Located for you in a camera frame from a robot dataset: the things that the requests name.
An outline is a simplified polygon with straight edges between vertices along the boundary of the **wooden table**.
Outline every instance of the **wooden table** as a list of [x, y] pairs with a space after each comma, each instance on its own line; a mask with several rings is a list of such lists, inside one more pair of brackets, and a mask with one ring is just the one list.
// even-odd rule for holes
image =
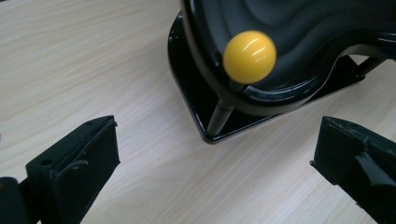
[[82, 223], [373, 223], [309, 165], [322, 116], [396, 141], [396, 63], [218, 145], [171, 74], [177, 0], [0, 3], [0, 176], [115, 115], [121, 164]]

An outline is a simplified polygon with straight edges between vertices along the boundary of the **table surface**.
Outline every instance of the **table surface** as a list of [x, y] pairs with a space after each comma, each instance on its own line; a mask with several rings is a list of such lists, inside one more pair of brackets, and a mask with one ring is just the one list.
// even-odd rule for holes
[[82, 223], [373, 223], [309, 165], [323, 116], [396, 141], [394, 61], [352, 88], [203, 141], [167, 59], [177, 0], [0, 3], [0, 176], [114, 115], [121, 164]]

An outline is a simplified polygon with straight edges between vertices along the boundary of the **yellow sphere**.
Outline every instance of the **yellow sphere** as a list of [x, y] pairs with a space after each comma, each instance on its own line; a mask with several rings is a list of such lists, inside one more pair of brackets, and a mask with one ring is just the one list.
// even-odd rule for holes
[[276, 63], [276, 47], [262, 32], [246, 31], [236, 35], [224, 50], [223, 65], [235, 82], [251, 84], [268, 76]]

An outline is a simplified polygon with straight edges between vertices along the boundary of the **wood grain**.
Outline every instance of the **wood grain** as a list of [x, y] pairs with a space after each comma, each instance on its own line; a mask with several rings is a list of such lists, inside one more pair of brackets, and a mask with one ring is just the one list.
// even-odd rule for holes
[[83, 223], [373, 223], [310, 165], [322, 116], [396, 141], [395, 62], [218, 145], [167, 61], [177, 0], [0, 3], [0, 176], [86, 120], [115, 115], [121, 165]]

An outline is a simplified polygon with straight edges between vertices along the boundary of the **knob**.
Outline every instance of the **knob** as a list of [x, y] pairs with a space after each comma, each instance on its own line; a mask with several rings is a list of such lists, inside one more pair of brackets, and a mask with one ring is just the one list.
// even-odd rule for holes
[[230, 79], [239, 84], [252, 84], [267, 77], [276, 63], [276, 46], [268, 35], [245, 31], [227, 44], [223, 66]]

